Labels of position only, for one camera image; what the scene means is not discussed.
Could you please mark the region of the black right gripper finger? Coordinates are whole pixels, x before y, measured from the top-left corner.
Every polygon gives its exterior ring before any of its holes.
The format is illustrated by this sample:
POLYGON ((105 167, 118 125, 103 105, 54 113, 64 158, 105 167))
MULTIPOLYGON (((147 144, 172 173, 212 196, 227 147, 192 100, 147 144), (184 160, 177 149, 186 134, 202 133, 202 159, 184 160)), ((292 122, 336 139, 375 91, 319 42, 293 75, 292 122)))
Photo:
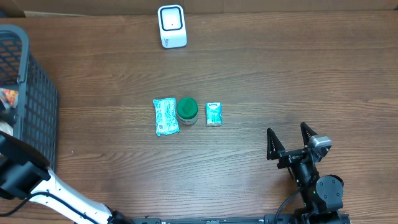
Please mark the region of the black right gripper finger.
POLYGON ((267 160, 275 160, 281 157, 285 152, 285 147, 279 141, 275 132, 267 128, 267 160))
POLYGON ((300 124, 304 146, 315 146, 318 134, 312 130, 305 122, 300 124))

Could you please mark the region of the teal tissue pack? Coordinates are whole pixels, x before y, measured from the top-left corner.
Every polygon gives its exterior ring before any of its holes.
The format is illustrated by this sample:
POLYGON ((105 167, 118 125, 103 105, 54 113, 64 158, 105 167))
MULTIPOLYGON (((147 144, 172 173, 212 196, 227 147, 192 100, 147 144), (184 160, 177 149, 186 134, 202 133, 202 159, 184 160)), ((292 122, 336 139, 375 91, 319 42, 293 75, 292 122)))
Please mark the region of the teal tissue pack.
POLYGON ((220 102, 206 103, 206 125, 221 126, 222 123, 222 104, 220 102))

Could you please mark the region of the green lid jar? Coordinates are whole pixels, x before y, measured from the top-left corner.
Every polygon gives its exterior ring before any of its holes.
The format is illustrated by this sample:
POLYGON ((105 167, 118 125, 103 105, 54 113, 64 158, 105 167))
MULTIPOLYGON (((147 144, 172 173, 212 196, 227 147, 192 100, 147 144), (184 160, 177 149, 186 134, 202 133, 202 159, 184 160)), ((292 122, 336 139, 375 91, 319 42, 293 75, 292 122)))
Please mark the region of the green lid jar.
POLYGON ((193 125, 198 120, 198 104, 190 97, 182 98, 177 103, 177 115, 185 125, 193 125))

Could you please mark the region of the teal wipes pouch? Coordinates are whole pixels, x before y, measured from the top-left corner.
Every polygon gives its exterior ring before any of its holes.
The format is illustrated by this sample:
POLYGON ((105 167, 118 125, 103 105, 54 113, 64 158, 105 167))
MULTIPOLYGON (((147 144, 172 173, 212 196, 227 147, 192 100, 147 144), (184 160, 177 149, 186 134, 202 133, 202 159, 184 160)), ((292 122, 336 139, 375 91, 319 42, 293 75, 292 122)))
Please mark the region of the teal wipes pouch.
POLYGON ((158 137, 175 134, 180 131, 176 103, 176 98, 153 100, 155 108, 155 132, 158 137))

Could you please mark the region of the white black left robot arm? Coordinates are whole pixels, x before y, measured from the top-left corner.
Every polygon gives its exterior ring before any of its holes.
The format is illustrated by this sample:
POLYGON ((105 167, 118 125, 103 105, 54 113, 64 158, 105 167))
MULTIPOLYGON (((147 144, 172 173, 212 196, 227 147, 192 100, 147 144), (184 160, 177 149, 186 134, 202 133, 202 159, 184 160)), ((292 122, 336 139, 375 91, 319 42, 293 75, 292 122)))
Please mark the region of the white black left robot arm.
POLYGON ((45 205, 75 223, 131 223, 117 210, 85 197, 62 181, 50 162, 31 145, 1 132, 1 198, 22 202, 9 212, 16 213, 27 202, 45 205))

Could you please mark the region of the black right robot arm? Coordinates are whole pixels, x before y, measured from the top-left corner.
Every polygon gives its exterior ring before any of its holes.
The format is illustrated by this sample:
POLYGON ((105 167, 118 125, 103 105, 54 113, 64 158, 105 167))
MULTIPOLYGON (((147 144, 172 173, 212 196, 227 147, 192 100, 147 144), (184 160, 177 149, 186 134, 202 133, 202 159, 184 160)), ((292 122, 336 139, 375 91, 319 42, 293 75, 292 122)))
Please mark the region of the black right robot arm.
POLYGON ((298 189, 282 202, 276 214, 266 215, 271 223, 350 223, 348 215, 342 215, 344 182, 337 175, 320 176, 316 163, 320 162, 332 147, 331 139, 319 135, 306 123, 300 124, 303 148, 286 151, 276 133, 267 129, 267 159, 277 160, 279 169, 288 169, 298 189), (282 215, 283 208, 296 195, 301 195, 304 207, 293 214, 282 215))

